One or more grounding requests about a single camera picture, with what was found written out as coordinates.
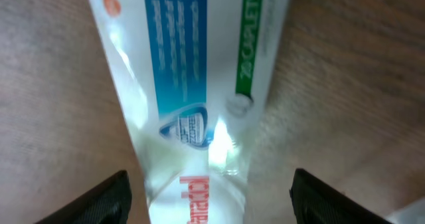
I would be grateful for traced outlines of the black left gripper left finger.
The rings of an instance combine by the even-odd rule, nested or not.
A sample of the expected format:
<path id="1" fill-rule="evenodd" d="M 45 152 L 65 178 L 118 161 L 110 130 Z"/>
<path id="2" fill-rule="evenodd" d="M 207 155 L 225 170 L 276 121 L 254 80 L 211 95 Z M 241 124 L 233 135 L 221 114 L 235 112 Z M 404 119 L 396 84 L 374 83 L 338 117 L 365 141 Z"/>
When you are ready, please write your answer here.
<path id="1" fill-rule="evenodd" d="M 128 173 L 120 170 L 36 224 L 126 224 L 131 203 Z"/>

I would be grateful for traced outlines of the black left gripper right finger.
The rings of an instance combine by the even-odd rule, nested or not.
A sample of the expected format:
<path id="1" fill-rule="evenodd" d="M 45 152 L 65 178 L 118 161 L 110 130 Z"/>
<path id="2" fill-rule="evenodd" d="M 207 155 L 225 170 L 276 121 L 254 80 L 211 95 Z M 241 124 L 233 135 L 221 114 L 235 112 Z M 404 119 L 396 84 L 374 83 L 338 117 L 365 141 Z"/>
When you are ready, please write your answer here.
<path id="1" fill-rule="evenodd" d="M 298 224 L 390 224 L 305 169 L 295 170 L 290 197 Z"/>

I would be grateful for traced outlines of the white Panadol box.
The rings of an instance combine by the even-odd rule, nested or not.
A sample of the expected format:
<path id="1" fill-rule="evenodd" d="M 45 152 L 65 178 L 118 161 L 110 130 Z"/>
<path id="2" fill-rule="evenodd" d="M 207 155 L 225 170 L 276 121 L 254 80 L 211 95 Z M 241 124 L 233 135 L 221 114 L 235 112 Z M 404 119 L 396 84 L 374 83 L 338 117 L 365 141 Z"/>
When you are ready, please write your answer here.
<path id="1" fill-rule="evenodd" d="M 241 223 L 290 0 L 89 0 L 152 223 Z"/>

